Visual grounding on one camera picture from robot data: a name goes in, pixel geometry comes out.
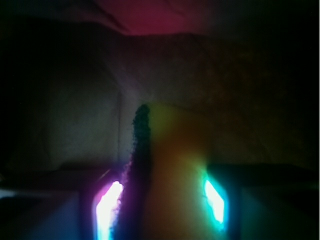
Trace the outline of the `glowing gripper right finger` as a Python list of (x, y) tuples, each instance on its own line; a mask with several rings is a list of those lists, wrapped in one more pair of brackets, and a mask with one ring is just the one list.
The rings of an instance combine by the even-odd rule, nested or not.
[(231, 240), (317, 240), (319, 175), (288, 164), (210, 164), (206, 196)]

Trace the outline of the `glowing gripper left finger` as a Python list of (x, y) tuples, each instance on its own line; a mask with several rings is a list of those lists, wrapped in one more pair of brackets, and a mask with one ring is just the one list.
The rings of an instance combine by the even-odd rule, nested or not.
[(112, 168), (27, 172), (0, 184), (3, 240), (109, 240), (123, 190)]

